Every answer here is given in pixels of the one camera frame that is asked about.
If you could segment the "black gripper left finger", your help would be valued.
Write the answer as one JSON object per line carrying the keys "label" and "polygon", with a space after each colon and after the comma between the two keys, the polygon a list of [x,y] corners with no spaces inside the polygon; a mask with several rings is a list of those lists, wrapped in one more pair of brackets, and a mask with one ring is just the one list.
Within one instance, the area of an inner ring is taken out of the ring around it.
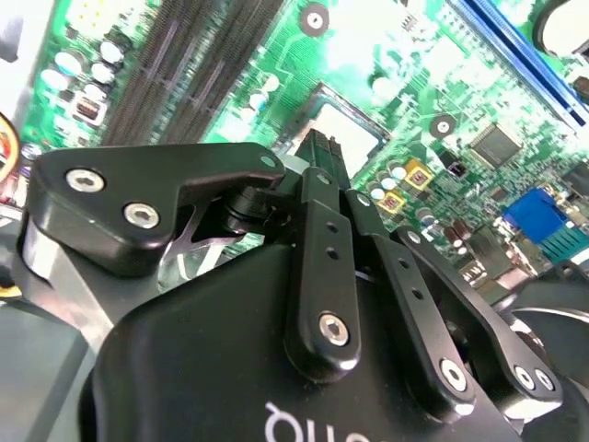
{"label": "black gripper left finger", "polygon": [[264,236],[290,256],[284,346],[316,382],[360,358],[350,187],[339,143],[309,132],[278,157],[249,142],[63,149],[30,174],[21,257],[51,288],[33,302],[99,348],[156,296],[160,264],[204,246]]}

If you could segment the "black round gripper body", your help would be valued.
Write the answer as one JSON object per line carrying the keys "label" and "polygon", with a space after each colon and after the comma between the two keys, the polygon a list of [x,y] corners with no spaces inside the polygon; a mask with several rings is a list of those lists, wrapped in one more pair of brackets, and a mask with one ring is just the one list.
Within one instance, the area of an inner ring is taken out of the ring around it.
{"label": "black round gripper body", "polygon": [[290,256],[282,244],[235,258],[128,313],[102,344],[80,399],[85,441],[515,441],[481,390],[455,422],[413,397],[381,286],[352,242],[360,358],[316,382],[284,335]]}

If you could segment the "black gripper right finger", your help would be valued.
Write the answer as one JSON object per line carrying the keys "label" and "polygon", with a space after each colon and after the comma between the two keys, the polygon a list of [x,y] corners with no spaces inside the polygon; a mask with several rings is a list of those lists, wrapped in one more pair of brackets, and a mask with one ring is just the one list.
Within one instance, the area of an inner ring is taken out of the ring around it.
{"label": "black gripper right finger", "polygon": [[355,253],[381,286],[379,309],[423,410],[455,422],[474,411],[477,389],[509,420],[559,408],[563,392],[549,366],[417,232],[387,232],[375,205],[351,188],[340,145],[329,138],[327,146]]}

